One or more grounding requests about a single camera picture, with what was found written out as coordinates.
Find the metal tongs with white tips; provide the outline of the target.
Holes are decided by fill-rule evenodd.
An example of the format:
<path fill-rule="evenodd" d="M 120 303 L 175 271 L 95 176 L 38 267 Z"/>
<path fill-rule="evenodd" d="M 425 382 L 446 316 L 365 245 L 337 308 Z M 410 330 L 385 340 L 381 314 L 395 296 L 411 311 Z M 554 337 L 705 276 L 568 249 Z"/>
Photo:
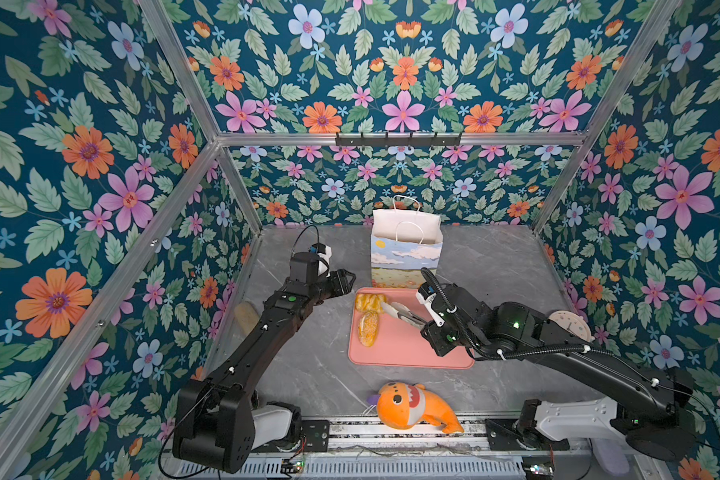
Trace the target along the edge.
<path fill-rule="evenodd" d="M 414 312 L 408 307 L 398 302 L 382 302 L 381 307 L 384 313 L 391 316 L 392 318 L 401 320 L 409 325 L 412 325 L 418 329 L 422 329 L 428 321 Z"/>

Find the landscape print paper bag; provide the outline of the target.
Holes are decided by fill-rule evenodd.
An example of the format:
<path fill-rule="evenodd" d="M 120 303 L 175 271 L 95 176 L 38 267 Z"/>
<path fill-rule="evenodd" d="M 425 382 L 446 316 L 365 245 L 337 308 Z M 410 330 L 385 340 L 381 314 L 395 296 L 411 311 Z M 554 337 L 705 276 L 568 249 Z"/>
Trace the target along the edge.
<path fill-rule="evenodd" d="M 415 289 L 424 282 L 422 268 L 436 271 L 444 242 L 439 215 L 413 197 L 395 195 L 389 208 L 373 211 L 373 221 L 373 287 Z"/>

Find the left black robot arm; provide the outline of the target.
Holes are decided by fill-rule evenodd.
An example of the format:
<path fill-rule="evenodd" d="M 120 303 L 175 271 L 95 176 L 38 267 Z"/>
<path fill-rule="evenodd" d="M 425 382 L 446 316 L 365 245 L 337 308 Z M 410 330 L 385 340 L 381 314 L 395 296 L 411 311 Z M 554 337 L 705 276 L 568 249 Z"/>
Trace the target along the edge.
<path fill-rule="evenodd" d="M 332 270 L 331 255 L 331 248 L 323 243 L 292 254 L 288 277 L 264 302 L 245 340 L 212 373 L 188 381 L 180 390 L 170 434 L 174 457 L 236 473 L 253 450 L 298 438 L 298 407 L 272 403 L 256 409 L 253 397 L 272 360 L 314 307 L 352 291 L 356 275 Z"/>

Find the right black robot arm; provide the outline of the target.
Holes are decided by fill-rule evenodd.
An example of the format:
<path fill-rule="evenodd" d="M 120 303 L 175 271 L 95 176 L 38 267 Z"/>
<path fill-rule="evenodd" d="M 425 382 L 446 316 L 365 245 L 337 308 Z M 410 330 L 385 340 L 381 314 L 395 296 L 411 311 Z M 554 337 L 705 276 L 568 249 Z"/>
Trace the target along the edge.
<path fill-rule="evenodd" d="M 462 347 L 475 361 L 529 361 L 601 393 L 593 401 L 525 401 L 515 424 L 522 443 L 609 440 L 665 462 L 681 460 L 696 444 L 687 408 L 694 381 L 679 368 L 641 368 L 523 304 L 491 307 L 434 277 L 416 297 L 427 311 L 421 335 L 437 355 Z"/>

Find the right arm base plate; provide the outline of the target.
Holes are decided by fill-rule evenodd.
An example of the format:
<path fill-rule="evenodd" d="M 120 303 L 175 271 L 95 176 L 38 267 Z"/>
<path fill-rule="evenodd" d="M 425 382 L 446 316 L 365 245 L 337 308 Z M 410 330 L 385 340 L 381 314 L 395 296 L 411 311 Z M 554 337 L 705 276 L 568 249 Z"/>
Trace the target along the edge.
<path fill-rule="evenodd" d="M 512 418 L 486 418 L 484 425 L 492 451 L 569 451 L 567 440 L 551 441 L 537 433 L 522 434 L 516 429 L 518 420 Z"/>

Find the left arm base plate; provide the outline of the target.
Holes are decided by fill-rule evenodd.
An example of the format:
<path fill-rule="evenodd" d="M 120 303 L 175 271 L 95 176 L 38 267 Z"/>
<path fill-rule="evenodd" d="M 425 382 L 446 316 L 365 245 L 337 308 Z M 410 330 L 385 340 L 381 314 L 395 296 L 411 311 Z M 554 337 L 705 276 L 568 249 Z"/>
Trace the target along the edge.
<path fill-rule="evenodd" d="M 330 422 L 325 419 L 292 421 L 286 435 L 252 450 L 253 453 L 297 453 L 328 450 Z"/>

